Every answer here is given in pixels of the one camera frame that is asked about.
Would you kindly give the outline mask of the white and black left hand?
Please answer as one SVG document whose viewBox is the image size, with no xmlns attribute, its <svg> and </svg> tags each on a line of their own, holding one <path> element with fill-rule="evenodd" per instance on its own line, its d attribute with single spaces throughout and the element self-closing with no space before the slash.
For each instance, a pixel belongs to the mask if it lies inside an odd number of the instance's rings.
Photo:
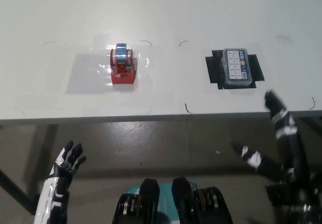
<svg viewBox="0 0 322 224">
<path fill-rule="evenodd" d="M 67 223 L 69 187 L 76 171 L 86 160 L 82 153 L 82 144 L 73 146 L 72 140 L 61 150 L 44 181 L 34 223 Z"/>
</svg>

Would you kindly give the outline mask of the white and black right hand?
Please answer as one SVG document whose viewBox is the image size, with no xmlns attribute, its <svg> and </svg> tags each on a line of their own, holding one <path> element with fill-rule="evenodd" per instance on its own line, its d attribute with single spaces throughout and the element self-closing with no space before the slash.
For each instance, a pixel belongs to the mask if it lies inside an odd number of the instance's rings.
<svg viewBox="0 0 322 224">
<path fill-rule="evenodd" d="M 292 114 L 274 91 L 264 96 L 265 107 L 270 111 L 274 125 L 277 150 L 281 163 L 277 163 L 240 142 L 231 144 L 235 153 L 258 174 L 275 182 L 308 183 L 310 172 L 300 132 Z"/>
</svg>

